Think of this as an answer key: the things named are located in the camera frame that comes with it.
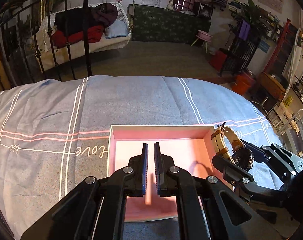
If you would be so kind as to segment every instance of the box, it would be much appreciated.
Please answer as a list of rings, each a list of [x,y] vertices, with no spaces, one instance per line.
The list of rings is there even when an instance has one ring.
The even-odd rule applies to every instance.
[[[144,197],[128,197],[125,221],[151,221],[177,216],[175,197],[160,198],[155,183],[154,143],[159,142],[161,153],[172,156],[175,166],[193,176],[206,178],[215,175],[222,179],[211,160],[215,155],[211,141],[213,126],[136,126],[110,127],[107,174],[128,165],[130,157],[141,154],[143,143],[148,144],[148,177]]]

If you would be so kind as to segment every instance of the tan leather watch strap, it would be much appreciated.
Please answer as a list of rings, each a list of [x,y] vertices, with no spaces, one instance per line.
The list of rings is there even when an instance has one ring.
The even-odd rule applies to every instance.
[[[217,127],[217,129],[213,132],[211,136],[216,154],[223,156],[223,158],[230,160],[232,163],[235,163],[228,151],[228,148],[226,147],[224,135],[231,143],[233,152],[244,147],[244,144],[230,127],[225,126],[225,123]]]

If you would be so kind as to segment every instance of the purple cloth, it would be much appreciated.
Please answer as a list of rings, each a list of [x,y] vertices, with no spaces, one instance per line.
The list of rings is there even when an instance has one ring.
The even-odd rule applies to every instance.
[[[243,20],[241,30],[239,31],[238,36],[245,41],[247,40],[249,31],[250,31],[250,25]]]

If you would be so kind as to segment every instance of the blue sign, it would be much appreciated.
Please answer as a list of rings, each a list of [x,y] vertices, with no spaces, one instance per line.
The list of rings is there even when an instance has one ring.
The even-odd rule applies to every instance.
[[[258,44],[258,47],[265,53],[267,53],[267,51],[269,50],[269,45],[264,42],[263,40],[260,41],[260,43]]]

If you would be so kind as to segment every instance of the watch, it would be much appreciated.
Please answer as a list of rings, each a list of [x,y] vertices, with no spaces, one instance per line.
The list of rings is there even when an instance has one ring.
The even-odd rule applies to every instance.
[[[227,137],[232,145],[234,155],[231,157],[226,147],[224,136]],[[232,128],[225,126],[225,123],[218,126],[211,135],[216,155],[230,160],[232,163],[241,167],[245,171],[249,171],[253,167],[254,156],[250,149],[245,148],[242,140],[237,136]]]

